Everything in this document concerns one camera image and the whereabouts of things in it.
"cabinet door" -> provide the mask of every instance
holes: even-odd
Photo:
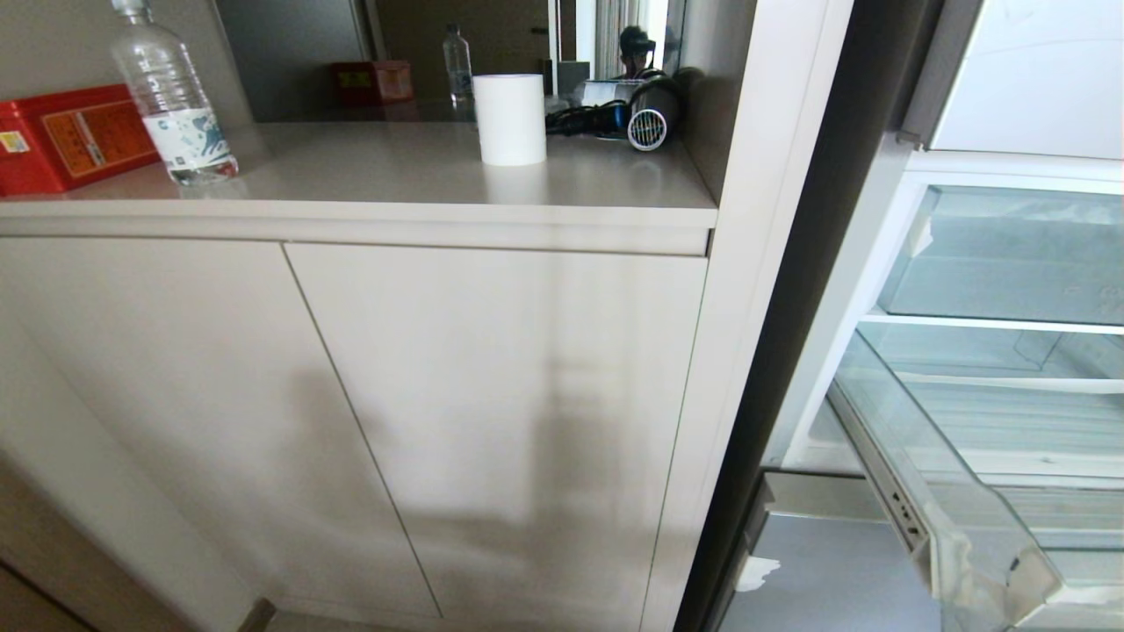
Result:
[[[253,589],[436,614],[278,244],[8,238],[0,279]]]
[[[636,630],[706,261],[285,249],[444,615]]]

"mirror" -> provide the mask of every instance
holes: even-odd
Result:
[[[471,111],[450,99],[442,49],[450,24],[468,42],[473,74],[542,73],[544,94],[565,96],[586,79],[673,70],[678,44],[668,25],[682,21],[682,0],[216,6],[259,123],[471,120]]]

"bottle label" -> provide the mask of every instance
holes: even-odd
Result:
[[[218,117],[210,108],[146,116],[144,126],[169,171],[211,166],[230,157]]]

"glass shelf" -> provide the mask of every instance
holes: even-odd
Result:
[[[1124,325],[1121,196],[931,186],[887,314]]]
[[[828,397],[945,630],[1117,630],[1118,336],[925,329],[862,325]],[[1051,398],[1061,399],[1048,408]],[[1095,467],[1067,473],[1082,461]]]

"refrigerator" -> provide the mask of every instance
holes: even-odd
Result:
[[[1122,60],[856,0],[677,630],[1124,630]]]

